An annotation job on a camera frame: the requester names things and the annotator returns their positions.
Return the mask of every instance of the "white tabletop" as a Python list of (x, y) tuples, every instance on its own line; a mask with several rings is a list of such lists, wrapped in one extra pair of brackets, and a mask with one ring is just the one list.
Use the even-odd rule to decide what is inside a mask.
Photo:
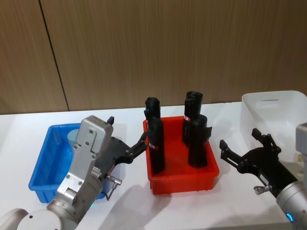
[[(115, 137), (132, 146), (143, 133), (143, 108), (61, 113), (0, 115), (0, 216), (21, 207), (28, 212), (45, 209), (28, 188), (47, 129), (51, 125), (79, 123), (89, 115), (107, 120), (115, 117)], [(149, 188), (145, 153), (125, 167), (125, 179), (110, 201), (96, 201), (78, 230), (195, 230), (226, 226), (278, 223), (288, 220), (271, 193), (255, 195), (262, 185), (253, 175), (239, 174), (220, 159), (219, 142), (224, 139), (239, 155), (248, 151), (240, 133), (241, 103), (204, 104), (201, 114), (213, 126), (210, 144), (220, 168), (211, 191), (154, 196)], [(183, 115), (184, 106), (161, 108), (161, 116)]]

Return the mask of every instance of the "brown wooden wall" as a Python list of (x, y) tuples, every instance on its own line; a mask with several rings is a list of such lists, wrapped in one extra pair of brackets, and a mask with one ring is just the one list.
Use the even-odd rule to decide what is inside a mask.
[[(148, 96), (158, 97), (162, 105), (183, 104), (190, 90), (202, 92), (204, 103), (240, 101), (248, 92), (307, 94), (306, 0), (41, 0), (41, 4), (70, 110), (139, 107)], [(39, 14), (37, 6), (28, 8), (32, 15)], [(42, 64), (38, 70), (27, 67), (27, 74), (15, 75), (41, 77), (32, 79), (36, 86), (30, 96), (24, 92), (37, 98), (33, 92), (39, 85), (54, 81), (59, 89), (59, 81), (41, 16), (22, 21), (32, 31), (30, 38), (41, 33), (40, 47), (31, 44), (29, 52), (34, 53), (33, 62), (40, 57)], [(60, 90), (45, 96), (50, 103), (41, 111), (65, 109)]]
[(0, 1), (0, 114), (67, 111), (37, 0)]

